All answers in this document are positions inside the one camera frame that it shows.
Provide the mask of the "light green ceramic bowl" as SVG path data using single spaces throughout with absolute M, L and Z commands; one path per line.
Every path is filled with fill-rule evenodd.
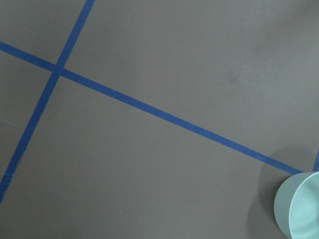
M 299 173 L 286 179 L 275 195 L 274 216 L 286 238 L 317 239 L 319 173 Z

